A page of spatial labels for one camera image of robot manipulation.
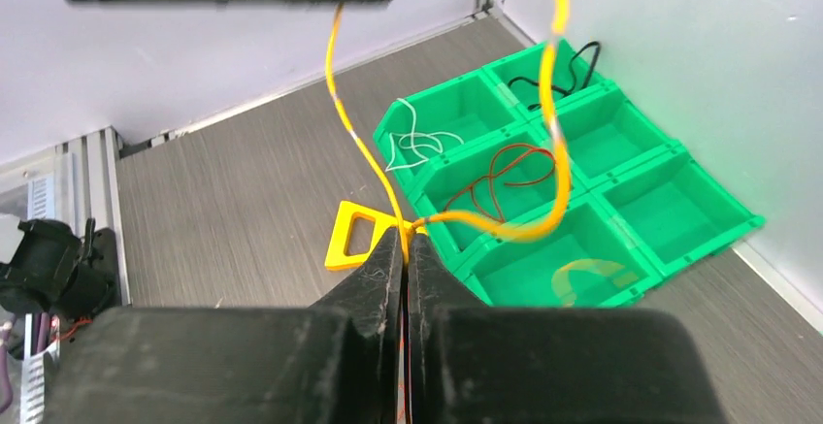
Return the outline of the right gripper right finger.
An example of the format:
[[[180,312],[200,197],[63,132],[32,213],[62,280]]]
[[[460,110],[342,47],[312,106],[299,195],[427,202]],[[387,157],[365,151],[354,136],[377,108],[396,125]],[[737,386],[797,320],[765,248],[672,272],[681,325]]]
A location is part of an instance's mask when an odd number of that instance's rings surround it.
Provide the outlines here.
[[[674,316],[636,308],[489,307],[410,244],[410,423],[723,423],[699,348]]]

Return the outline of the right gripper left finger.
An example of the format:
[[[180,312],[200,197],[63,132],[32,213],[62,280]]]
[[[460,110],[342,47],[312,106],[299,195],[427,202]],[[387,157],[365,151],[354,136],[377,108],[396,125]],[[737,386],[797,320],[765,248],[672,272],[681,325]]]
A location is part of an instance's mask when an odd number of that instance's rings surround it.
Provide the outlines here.
[[[69,346],[48,423],[392,423],[403,257],[366,262],[301,308],[115,308]]]

